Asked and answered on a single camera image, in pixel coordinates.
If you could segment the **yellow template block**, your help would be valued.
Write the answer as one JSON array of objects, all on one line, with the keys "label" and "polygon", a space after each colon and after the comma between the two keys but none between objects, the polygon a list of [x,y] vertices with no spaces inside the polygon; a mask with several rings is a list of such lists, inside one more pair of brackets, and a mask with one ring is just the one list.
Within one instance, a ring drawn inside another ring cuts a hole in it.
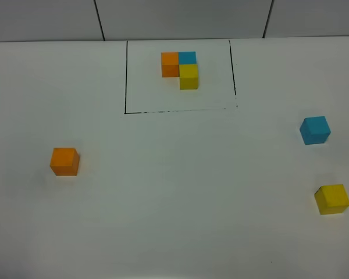
[{"label": "yellow template block", "polygon": [[179,78],[180,78],[181,90],[197,90],[198,89],[197,64],[180,65]]}]

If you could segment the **orange template block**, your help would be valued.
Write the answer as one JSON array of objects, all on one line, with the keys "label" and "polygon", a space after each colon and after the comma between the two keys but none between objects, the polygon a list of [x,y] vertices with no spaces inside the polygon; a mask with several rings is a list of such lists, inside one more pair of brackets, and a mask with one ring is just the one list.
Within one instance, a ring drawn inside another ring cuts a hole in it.
[{"label": "orange template block", "polygon": [[161,53],[161,73],[162,77],[179,76],[179,53],[162,52]]}]

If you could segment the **blue template block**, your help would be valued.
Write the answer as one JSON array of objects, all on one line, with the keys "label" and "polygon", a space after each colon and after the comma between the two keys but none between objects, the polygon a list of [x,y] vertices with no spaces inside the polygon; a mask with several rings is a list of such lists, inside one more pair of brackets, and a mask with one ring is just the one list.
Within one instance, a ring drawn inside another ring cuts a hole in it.
[{"label": "blue template block", "polygon": [[196,52],[179,52],[180,65],[194,65],[197,63]]}]

